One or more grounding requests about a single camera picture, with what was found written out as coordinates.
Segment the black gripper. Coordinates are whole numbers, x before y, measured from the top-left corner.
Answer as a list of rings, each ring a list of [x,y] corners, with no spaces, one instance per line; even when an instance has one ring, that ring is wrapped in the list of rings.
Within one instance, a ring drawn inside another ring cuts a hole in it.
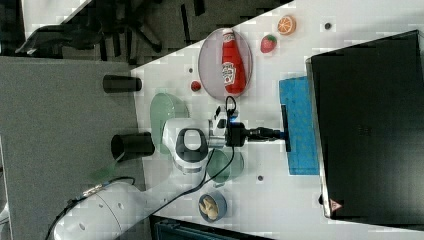
[[[259,127],[261,134],[280,134],[278,129]],[[242,147],[246,141],[281,140],[280,135],[261,135],[256,129],[246,129],[243,123],[231,123],[226,134],[226,145],[229,147]]]

